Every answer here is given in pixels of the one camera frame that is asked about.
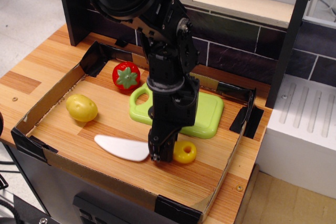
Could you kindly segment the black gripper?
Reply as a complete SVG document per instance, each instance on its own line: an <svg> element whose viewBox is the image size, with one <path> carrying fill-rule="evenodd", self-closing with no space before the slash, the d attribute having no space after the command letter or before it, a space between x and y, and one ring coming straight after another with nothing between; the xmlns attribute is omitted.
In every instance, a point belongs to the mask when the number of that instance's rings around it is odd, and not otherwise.
<svg viewBox="0 0 336 224"><path fill-rule="evenodd" d="M152 128L148 134L150 158L171 162L180 130L195 123L199 80L187 74L174 84L164 85L148 78L147 86L153 94Z"/></svg>

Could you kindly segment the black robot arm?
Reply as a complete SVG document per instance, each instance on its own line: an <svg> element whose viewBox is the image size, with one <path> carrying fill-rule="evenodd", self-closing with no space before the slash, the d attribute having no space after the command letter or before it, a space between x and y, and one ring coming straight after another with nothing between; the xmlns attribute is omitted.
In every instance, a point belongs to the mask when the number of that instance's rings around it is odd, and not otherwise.
<svg viewBox="0 0 336 224"><path fill-rule="evenodd" d="M180 130L195 123L199 80L190 75L199 52L192 39L192 23L179 0L90 0L105 18L141 35L149 64L147 86L153 104L148 111L150 158L170 162Z"/></svg>

